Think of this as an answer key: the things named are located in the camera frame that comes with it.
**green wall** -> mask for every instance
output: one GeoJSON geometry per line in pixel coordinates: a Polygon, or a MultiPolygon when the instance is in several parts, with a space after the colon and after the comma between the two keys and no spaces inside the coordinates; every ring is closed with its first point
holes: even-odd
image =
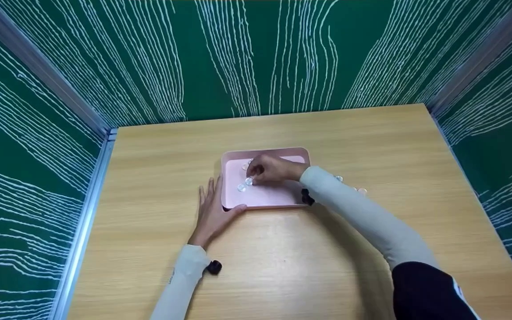
{"type": "Polygon", "coordinates": [[[0,320],[48,317],[100,143],[0,44],[0,320]]]}
{"type": "Polygon", "coordinates": [[[427,103],[512,0],[0,0],[112,126],[427,103]]]}
{"type": "Polygon", "coordinates": [[[436,117],[512,258],[512,43],[436,117]]]}

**finger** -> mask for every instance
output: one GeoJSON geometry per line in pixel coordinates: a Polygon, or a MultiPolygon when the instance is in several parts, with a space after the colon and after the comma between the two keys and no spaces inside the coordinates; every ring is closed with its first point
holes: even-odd
{"type": "Polygon", "coordinates": [[[222,175],[219,174],[219,178],[217,178],[217,184],[215,186],[215,198],[220,200],[222,194],[222,175]]]}
{"type": "Polygon", "coordinates": [[[215,180],[209,179],[209,185],[207,186],[207,198],[206,200],[211,201],[213,199],[213,192],[215,192],[215,180]]]}
{"type": "Polygon", "coordinates": [[[262,156],[256,156],[256,158],[252,159],[252,162],[248,165],[246,169],[246,176],[257,176],[264,171],[264,166],[262,165],[262,156]]]}
{"type": "Polygon", "coordinates": [[[203,186],[199,187],[199,207],[201,207],[205,203],[205,190],[203,186]]]}
{"type": "Polygon", "coordinates": [[[268,175],[264,172],[252,177],[252,184],[264,184],[268,179],[268,175]]]}
{"type": "Polygon", "coordinates": [[[246,212],[246,209],[248,208],[245,204],[239,204],[236,207],[230,209],[228,211],[230,217],[237,217],[240,216],[242,213],[246,212]]]}

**right hand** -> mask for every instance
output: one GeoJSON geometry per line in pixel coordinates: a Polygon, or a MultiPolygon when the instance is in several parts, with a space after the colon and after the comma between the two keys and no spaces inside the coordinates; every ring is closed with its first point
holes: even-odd
{"type": "Polygon", "coordinates": [[[308,164],[292,162],[279,156],[260,154],[250,162],[246,176],[251,176],[254,184],[283,182],[284,180],[299,181],[308,167],[308,164]]]}

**wooden table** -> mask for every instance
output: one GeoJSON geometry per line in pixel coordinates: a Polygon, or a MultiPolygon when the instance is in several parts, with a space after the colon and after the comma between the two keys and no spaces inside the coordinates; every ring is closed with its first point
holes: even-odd
{"type": "MultiPolygon", "coordinates": [[[[512,262],[424,105],[120,128],[69,318],[148,319],[229,150],[304,146],[420,232],[483,319],[512,319],[512,262]]],[[[392,319],[388,266],[333,216],[252,211],[210,249],[189,320],[392,319]]]]}

